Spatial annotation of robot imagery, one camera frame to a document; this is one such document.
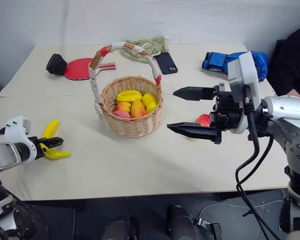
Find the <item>black phone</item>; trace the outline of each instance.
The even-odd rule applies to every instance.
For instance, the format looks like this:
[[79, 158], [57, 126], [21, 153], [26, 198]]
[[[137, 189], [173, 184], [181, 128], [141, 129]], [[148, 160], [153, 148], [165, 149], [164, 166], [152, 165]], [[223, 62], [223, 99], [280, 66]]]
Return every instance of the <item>black phone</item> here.
[[155, 59], [163, 74], [174, 74], [178, 72], [178, 68], [168, 52], [163, 52], [155, 56]]

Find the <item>red object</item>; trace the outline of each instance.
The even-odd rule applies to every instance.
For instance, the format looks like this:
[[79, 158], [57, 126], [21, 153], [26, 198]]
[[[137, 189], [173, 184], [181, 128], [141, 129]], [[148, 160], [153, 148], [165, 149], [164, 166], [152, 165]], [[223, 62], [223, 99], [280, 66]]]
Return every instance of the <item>red object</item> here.
[[195, 123], [200, 124], [202, 127], [210, 126], [210, 116], [209, 114], [201, 114], [196, 120]]
[[[89, 64], [92, 58], [79, 58], [69, 62], [66, 65], [64, 76], [70, 80], [85, 80], [89, 79]], [[96, 70], [98, 74], [101, 70], [116, 69], [115, 62], [100, 64]]]
[[89, 63], [92, 58], [80, 58], [69, 62], [66, 65], [64, 76], [70, 80], [89, 79]]
[[100, 53], [102, 57], [105, 57], [109, 52], [105, 47], [103, 47], [100, 49]]
[[160, 83], [161, 83], [161, 74], [155, 79], [155, 83], [157, 85], [160, 85]]

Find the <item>floor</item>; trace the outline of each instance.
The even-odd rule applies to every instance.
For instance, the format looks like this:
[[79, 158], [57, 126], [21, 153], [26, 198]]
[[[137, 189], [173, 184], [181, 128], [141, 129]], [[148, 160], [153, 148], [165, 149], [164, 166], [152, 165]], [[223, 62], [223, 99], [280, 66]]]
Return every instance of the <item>floor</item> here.
[[[252, 204], [259, 206], [256, 208], [258, 213], [281, 239], [284, 239], [286, 234], [279, 230], [279, 215], [281, 200], [286, 195], [286, 189], [249, 195]], [[123, 214], [137, 218], [139, 239], [168, 240], [165, 227], [166, 211], [170, 205], [181, 205], [194, 221], [201, 212], [200, 216], [203, 219], [210, 223], [220, 223], [224, 240], [265, 239], [253, 215], [242, 217], [248, 209], [240, 197], [221, 201], [217, 193], [193, 193], [95, 198], [85, 199], [82, 203], [84, 207], [81, 211], [64, 207], [37, 206], [47, 219], [53, 232], [53, 240], [99, 240], [107, 223]], [[198, 227], [198, 232], [201, 240], [214, 239], [201, 227]]]

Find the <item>peach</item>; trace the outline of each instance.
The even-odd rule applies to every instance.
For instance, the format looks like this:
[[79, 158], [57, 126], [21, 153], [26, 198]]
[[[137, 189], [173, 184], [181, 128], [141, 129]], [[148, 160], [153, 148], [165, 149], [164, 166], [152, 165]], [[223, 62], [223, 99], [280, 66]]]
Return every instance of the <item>peach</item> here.
[[140, 118], [143, 117], [144, 115], [146, 115], [146, 109], [144, 104], [142, 103], [142, 101], [140, 99], [135, 100], [132, 103], [132, 107], [131, 107], [131, 117], [134, 118]]
[[202, 127], [210, 126], [210, 115], [209, 114], [201, 114], [196, 120], [195, 123], [200, 124]]
[[120, 117], [120, 118], [123, 118], [123, 119], [130, 119], [131, 118], [130, 114], [127, 113], [126, 111], [118, 110], [118, 111], [115, 111], [113, 114]]

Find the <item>red paddle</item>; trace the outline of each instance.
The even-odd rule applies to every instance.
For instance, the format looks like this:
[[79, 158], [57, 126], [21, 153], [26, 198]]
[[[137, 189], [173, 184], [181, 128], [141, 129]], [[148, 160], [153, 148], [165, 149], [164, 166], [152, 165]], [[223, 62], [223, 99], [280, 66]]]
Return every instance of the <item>red paddle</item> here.
[[[92, 58], [80, 58], [69, 62], [64, 70], [64, 76], [70, 80], [89, 79], [88, 66], [91, 60]], [[97, 68], [96, 74], [107, 69], [116, 69], [116, 63], [110, 62], [100, 64], [100, 66]]]

